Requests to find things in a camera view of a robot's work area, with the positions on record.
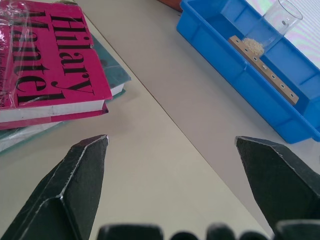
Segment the green hardcover book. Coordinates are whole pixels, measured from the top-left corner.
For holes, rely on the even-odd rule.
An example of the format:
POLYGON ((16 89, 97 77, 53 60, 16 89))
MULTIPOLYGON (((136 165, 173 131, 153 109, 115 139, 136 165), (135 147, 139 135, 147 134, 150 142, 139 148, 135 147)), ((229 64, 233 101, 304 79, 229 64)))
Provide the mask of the green hardcover book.
MULTIPOLYGON (((103 43, 106 41, 103 39, 102 35, 99 34, 98 38, 95 36, 92 38, 94 42, 93 48, 98 54, 100 63, 108 80, 112 98, 115 99, 126 92, 124 86, 126 82, 131 80, 131 77, 105 48, 103 43)), ((63 123, 63 121, 60 121, 0 130, 0 154, 9 151, 15 146, 22 145, 23 142, 34 139, 49 131, 49 129, 55 128, 63 123)))

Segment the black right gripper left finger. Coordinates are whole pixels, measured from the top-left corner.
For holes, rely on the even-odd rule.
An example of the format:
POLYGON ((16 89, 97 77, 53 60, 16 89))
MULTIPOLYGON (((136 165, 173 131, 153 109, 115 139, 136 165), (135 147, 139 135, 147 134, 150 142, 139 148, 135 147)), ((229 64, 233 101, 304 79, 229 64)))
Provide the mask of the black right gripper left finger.
POLYGON ((39 182, 0 240, 89 240, 108 144, 103 134, 73 145, 39 182))

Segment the blue plastic bin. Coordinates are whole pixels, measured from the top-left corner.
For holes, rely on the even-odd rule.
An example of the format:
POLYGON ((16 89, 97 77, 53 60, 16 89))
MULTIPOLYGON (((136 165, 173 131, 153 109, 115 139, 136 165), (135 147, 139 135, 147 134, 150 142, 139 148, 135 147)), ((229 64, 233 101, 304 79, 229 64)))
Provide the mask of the blue plastic bin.
POLYGON ((177 31, 289 144, 320 142, 320 68, 282 37, 262 61, 298 96, 290 104, 230 43, 261 15, 246 0, 182 0, 177 31))

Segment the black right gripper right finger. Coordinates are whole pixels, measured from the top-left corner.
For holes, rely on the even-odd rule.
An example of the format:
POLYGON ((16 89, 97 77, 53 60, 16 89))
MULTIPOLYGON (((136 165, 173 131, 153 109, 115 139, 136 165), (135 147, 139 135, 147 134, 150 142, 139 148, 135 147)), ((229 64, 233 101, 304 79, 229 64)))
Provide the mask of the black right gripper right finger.
POLYGON ((280 221, 320 220, 320 174, 283 144, 237 136, 253 197, 272 230, 280 221))

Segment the wooden block with holes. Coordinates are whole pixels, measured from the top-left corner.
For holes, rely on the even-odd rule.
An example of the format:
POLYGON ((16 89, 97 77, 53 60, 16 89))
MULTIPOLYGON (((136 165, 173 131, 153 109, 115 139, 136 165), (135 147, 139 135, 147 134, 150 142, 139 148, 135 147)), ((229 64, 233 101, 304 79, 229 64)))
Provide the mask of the wooden block with holes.
POLYGON ((249 61, 253 67, 291 104, 296 105, 299 97, 252 52, 236 35, 230 37, 228 42, 249 61))

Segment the pile of beige grains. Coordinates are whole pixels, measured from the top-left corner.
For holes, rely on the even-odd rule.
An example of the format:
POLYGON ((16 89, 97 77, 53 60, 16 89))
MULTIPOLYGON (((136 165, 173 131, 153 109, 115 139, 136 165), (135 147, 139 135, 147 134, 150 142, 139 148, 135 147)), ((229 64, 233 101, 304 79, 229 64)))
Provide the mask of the pile of beige grains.
POLYGON ((242 42, 257 56, 262 56, 264 54, 263 45, 251 38, 244 38, 242 42))

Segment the brown wooden object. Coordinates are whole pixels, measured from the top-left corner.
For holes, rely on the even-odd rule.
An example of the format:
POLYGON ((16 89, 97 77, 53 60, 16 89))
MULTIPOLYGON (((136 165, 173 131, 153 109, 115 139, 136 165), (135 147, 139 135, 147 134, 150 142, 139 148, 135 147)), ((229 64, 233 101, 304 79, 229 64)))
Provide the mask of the brown wooden object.
POLYGON ((159 2, 167 5, 168 7, 182 13, 183 10, 181 8, 181 2, 182 0, 158 0, 159 2))

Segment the pink Hilary Mantel book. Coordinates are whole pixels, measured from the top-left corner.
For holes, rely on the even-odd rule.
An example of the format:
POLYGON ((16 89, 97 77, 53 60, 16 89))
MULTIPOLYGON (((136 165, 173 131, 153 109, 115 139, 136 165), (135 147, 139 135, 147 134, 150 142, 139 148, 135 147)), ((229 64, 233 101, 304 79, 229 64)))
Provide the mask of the pink Hilary Mantel book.
POLYGON ((111 98, 78 5, 0 0, 0 130, 104 115, 111 98))

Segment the clear glass beaker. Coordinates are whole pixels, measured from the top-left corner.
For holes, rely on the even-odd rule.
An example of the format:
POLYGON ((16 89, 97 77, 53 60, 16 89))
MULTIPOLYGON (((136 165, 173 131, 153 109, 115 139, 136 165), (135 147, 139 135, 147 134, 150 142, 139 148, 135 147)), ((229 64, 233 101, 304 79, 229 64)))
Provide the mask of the clear glass beaker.
POLYGON ((262 21, 268 29, 263 48, 269 49, 303 19, 301 11, 290 0, 276 0, 263 15, 262 21))

